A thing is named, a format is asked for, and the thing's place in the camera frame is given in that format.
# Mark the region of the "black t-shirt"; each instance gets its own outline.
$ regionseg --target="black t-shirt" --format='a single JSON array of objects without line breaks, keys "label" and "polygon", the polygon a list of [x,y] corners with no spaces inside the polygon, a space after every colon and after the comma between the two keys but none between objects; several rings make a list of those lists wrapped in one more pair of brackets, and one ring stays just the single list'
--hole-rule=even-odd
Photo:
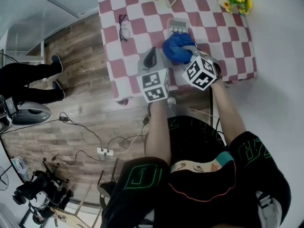
[{"label": "black t-shirt", "polygon": [[127,162],[105,210],[105,228],[133,228],[151,209],[154,227],[257,228],[257,191],[280,203],[284,220],[290,189],[257,136],[245,132],[228,148],[198,119],[177,116],[168,125],[171,167],[156,158]]}]

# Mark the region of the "wooden floor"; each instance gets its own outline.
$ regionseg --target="wooden floor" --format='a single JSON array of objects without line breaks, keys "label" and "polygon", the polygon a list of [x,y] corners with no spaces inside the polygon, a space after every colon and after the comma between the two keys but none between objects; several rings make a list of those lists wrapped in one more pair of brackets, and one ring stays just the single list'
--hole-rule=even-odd
[{"label": "wooden floor", "polygon": [[[58,119],[61,112],[67,113],[74,121],[94,131],[101,138],[103,147],[114,137],[129,137],[140,132],[142,121],[147,114],[147,103],[142,97],[130,99],[127,106],[121,106],[114,101],[98,14],[58,32],[46,40],[46,43],[48,62],[50,63],[53,54],[58,53],[62,57],[65,71],[45,82],[35,82],[30,87],[50,89],[51,82],[58,78],[68,94],[63,101],[47,105],[53,114],[50,120]],[[209,113],[208,91],[193,89],[182,94],[173,92],[173,95],[179,104]],[[205,121],[210,121],[207,115],[195,113]],[[115,174],[118,178],[126,160],[143,156],[143,142],[139,137],[128,152],[116,154],[106,162],[92,160],[81,152],[74,165],[60,160],[53,162],[51,159],[54,155],[73,162],[78,150],[102,160],[96,150],[100,147],[99,140],[92,133],[81,126],[67,125],[59,121],[4,134],[2,139],[10,156],[21,155],[25,158],[30,166],[30,177],[33,170],[44,169],[42,158],[45,157],[49,166],[60,163],[58,175],[70,179],[69,188],[74,191],[74,199],[81,200],[87,187],[92,185],[86,199],[86,202],[90,203],[99,202],[96,184],[102,170],[105,171],[102,180],[108,181],[115,159],[119,158]],[[124,150],[119,139],[113,141],[109,148]]]}]

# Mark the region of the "person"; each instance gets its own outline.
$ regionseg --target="person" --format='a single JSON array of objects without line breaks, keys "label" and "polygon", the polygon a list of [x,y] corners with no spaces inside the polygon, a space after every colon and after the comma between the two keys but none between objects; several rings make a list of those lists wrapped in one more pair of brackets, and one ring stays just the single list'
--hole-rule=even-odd
[{"label": "person", "polygon": [[124,164],[103,228],[275,228],[284,221],[287,181],[246,130],[222,79],[211,88],[227,145],[181,106],[152,103],[145,157]]},{"label": "person", "polygon": [[0,95],[5,99],[13,97],[16,103],[25,101],[48,104],[66,97],[58,81],[53,81],[51,90],[29,88],[34,81],[63,73],[64,67],[59,55],[52,56],[52,64],[27,65],[7,64],[0,69]]}]

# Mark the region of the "power strip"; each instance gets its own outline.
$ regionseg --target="power strip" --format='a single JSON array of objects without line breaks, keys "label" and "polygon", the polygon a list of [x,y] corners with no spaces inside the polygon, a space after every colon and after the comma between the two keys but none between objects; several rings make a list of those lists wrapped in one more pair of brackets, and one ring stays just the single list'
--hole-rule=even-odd
[{"label": "power strip", "polygon": [[106,153],[106,155],[110,155],[110,156],[114,155],[113,150],[107,150],[105,148],[103,150],[101,150],[101,148],[97,148],[97,153],[102,154],[102,155],[104,155]]}]

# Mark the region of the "checkered tablecloth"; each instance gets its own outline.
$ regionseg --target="checkered tablecloth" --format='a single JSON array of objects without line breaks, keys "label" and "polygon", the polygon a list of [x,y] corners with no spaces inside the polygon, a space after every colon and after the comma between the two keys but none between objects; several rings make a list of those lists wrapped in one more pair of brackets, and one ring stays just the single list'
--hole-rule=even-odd
[{"label": "checkered tablecloth", "polygon": [[[256,76],[256,61],[245,17],[227,13],[218,0],[178,0],[168,8],[166,0],[98,0],[102,38],[112,90],[116,101],[141,96],[136,81],[139,54],[161,48],[169,18],[190,21],[189,34],[202,50],[216,58],[224,81]],[[120,42],[120,14],[127,14],[130,38]],[[170,90],[189,87],[183,70],[170,65]]]}]

